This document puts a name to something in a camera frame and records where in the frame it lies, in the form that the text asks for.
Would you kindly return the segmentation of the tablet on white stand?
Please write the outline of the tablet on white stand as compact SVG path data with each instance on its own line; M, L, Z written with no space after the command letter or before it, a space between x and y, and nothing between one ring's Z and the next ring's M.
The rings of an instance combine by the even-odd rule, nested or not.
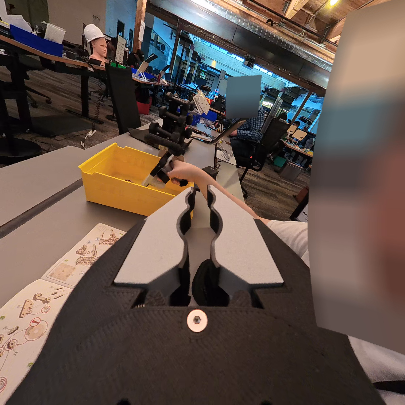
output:
M225 138L228 138L230 134L236 131L240 126L246 122L246 119L239 119L223 133L218 135L212 142L215 145L215 158L236 166L236 159L230 144L227 144Z

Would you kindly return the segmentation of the illustrated instruction booklet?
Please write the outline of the illustrated instruction booklet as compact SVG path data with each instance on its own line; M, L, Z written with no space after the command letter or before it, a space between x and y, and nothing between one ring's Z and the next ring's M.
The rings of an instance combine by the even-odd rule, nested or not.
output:
M125 233L99 223L40 279L24 287L1 308L1 404L6 404L33 367L58 313L75 286Z

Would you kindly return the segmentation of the person's right hand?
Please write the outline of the person's right hand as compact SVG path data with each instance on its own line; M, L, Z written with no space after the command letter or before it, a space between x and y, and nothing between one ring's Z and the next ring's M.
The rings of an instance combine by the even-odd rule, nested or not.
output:
M177 183L179 183L180 180L186 180L187 182L195 181L197 168L194 165L181 160L171 160L169 167L170 169L167 171L167 175L173 182L177 181Z

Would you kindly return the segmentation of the black mesh office chair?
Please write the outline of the black mesh office chair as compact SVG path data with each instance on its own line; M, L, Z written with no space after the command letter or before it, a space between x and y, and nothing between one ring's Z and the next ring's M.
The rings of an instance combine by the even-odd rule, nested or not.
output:
M291 124L280 120L272 119L268 128L264 132L260 142L251 141L250 143L254 145L255 150L252 156L242 157L234 153L236 159L236 166L244 167L245 171L240 177L240 186L242 189L243 197L247 198L248 193L242 185L242 181L247 174L248 170L253 170L255 172L260 172L265 164L267 155L270 153L271 149L278 143L278 141L287 133Z

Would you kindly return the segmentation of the rack of black dumbbells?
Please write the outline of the rack of black dumbbells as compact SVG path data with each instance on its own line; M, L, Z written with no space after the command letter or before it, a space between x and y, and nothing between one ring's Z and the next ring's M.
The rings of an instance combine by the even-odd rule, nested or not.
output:
M159 117L163 120L163 124L151 123L144 141L159 149L160 158L168 152L179 157L185 154L192 142L185 142L185 139L190 139L193 132L190 127L193 115L188 112L195 108L195 103L181 99L171 92L166 93L166 100L169 106L162 106L159 109Z

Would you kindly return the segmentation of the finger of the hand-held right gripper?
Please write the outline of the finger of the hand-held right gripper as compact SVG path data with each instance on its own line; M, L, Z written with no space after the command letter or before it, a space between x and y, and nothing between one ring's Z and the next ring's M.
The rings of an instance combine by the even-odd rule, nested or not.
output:
M149 174L141 183L142 186L148 187L152 186L158 189L165 188L166 184L169 181L169 177L166 173L157 173L156 175L152 176Z

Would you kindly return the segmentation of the white basket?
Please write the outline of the white basket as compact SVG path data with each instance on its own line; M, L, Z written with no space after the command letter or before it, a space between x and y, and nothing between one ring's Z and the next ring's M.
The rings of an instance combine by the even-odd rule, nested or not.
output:
M66 30L64 28L55 26L51 23L46 23L44 39L54 43L62 44Z

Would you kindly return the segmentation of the black flat pad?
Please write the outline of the black flat pad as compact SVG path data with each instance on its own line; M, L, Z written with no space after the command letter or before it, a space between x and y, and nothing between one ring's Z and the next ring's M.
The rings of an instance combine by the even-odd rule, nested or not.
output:
M157 141L159 141L160 137L150 133L149 129L129 129L129 135L134 138L137 139L139 141L142 141L144 143L155 143Z

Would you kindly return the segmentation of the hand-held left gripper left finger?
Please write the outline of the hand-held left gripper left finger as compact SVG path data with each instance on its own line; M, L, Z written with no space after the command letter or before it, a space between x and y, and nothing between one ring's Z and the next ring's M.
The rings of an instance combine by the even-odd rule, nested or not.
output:
M169 299L190 299L185 234L191 227L194 205L195 188L189 187L148 216L114 283L158 290Z

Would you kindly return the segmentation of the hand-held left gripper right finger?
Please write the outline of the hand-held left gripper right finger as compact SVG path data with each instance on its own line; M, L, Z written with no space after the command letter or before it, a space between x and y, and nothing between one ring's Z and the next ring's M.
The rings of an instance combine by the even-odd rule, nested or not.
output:
M266 245L269 229L216 187L207 187L210 226L215 232L211 260L219 270L218 285L229 297L237 291L280 287L284 280Z

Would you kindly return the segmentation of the white hard hat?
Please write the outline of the white hard hat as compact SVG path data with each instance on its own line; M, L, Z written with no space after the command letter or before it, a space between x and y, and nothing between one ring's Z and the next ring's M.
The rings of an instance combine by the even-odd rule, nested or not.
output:
M88 43L96 39L106 38L101 29L94 24L88 24L84 27L84 36Z

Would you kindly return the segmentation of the mannequin head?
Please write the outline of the mannequin head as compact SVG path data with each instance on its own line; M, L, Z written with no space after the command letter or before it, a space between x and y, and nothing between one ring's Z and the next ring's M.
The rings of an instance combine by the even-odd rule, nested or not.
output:
M100 63L100 66L105 66L105 61L107 58L107 41L104 36L100 38L95 38L90 41L90 47L92 49L92 54L90 55L91 63Z

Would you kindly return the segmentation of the blue plastic bin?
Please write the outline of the blue plastic bin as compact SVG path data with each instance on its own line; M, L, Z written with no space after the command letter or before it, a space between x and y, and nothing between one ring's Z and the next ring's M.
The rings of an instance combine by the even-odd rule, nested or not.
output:
M10 25L10 32L14 40L24 45L27 45L30 48L34 48L43 53L62 57L63 54L63 45L54 43L52 41L45 40L31 32L28 32L22 28L19 28L14 25Z

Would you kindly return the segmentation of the grey waste bin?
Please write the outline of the grey waste bin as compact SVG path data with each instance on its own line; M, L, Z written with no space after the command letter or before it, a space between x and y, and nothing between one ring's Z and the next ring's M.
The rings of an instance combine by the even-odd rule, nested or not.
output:
M287 181L294 183L298 176L303 172L304 168L287 160L279 171L279 176Z

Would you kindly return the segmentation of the yellow plastic bin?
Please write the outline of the yellow plastic bin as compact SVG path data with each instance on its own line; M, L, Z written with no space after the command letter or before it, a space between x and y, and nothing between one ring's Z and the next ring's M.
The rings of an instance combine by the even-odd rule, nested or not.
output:
M149 216L186 187L168 182L163 189L142 181L159 157L130 147L109 145L79 166L87 201Z

